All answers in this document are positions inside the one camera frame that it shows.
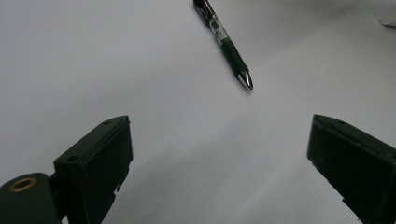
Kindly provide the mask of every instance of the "pen barrel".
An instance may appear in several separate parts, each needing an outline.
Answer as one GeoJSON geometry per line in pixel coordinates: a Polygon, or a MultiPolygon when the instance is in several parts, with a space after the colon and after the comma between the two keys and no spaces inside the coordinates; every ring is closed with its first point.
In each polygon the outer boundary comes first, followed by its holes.
{"type": "Polygon", "coordinates": [[[233,73],[236,76],[238,76],[242,72],[248,73],[248,67],[239,55],[238,50],[236,49],[232,40],[225,41],[220,47],[225,58],[233,69],[233,73]]]}

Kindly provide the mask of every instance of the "brass ring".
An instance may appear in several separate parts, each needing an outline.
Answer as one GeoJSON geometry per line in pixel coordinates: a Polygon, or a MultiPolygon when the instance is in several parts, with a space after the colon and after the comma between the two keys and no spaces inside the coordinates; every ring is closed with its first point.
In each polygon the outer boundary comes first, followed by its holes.
{"type": "Polygon", "coordinates": [[[11,186],[9,186],[9,191],[11,192],[20,192],[26,189],[29,189],[37,182],[37,179],[34,177],[26,177],[24,179],[20,179],[14,182],[11,186]]]}

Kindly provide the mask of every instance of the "pen tip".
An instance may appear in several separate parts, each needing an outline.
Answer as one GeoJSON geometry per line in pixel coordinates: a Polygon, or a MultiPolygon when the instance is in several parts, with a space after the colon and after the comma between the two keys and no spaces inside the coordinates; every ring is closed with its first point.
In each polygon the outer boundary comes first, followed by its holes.
{"type": "Polygon", "coordinates": [[[238,75],[239,81],[248,89],[250,89],[251,91],[253,90],[253,82],[251,80],[250,75],[248,74],[248,72],[241,72],[238,75]]]}

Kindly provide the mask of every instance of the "black pen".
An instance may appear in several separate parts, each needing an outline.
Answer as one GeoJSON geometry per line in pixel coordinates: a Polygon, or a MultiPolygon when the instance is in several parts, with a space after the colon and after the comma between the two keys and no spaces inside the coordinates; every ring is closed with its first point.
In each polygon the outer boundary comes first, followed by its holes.
{"type": "Polygon", "coordinates": [[[212,6],[210,6],[207,0],[193,1],[195,10],[197,10],[201,16],[204,24],[212,30],[225,58],[233,69],[233,73],[246,88],[253,90],[253,82],[251,81],[250,74],[248,73],[248,67],[239,55],[233,41],[221,25],[221,22],[212,6]]]}

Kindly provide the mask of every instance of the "white tabletop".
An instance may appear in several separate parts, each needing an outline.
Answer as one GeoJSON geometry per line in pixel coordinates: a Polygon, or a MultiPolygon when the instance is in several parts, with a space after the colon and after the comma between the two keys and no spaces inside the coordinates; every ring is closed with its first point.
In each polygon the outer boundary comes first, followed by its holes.
{"type": "Polygon", "coordinates": [[[0,184],[129,115],[130,173],[104,223],[359,223],[306,158],[314,114],[396,147],[393,1],[212,0],[233,76],[192,0],[0,4],[0,184]]]}

